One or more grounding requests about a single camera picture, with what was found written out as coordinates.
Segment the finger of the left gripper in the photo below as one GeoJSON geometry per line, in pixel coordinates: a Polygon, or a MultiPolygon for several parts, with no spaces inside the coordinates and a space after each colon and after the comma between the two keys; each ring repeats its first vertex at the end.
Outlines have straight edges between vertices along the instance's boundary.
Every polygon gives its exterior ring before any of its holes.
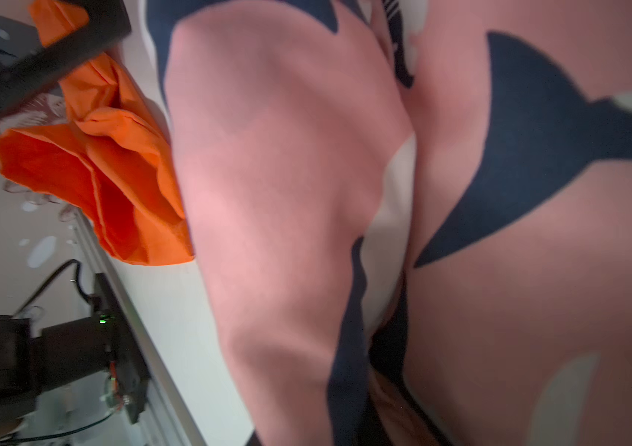
{"type": "Polygon", "coordinates": [[[0,115],[52,87],[130,35],[131,25],[123,2],[74,1],[73,4],[87,13],[87,24],[11,65],[0,61],[0,115]]]}

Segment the pink patterned garment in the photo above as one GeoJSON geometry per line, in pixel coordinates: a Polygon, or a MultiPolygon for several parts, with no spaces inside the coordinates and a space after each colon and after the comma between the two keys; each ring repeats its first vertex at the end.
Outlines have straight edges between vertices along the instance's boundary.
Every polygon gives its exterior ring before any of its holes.
{"type": "Polygon", "coordinates": [[[150,1],[253,445],[632,445],[632,1],[150,1]]]}

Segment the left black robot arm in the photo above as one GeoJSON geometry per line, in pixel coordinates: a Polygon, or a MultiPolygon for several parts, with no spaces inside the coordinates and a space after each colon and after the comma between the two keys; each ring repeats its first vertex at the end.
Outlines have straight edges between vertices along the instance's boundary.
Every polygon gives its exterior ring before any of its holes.
{"type": "MultiPolygon", "coordinates": [[[[79,1],[87,24],[11,65],[0,61],[0,116],[22,105],[131,32],[120,1],[79,1]]],[[[136,423],[145,403],[146,373],[126,318],[105,275],[87,299],[92,315],[31,334],[31,322],[0,315],[0,424],[35,410],[37,397],[103,370],[115,378],[119,403],[136,423]]]]}

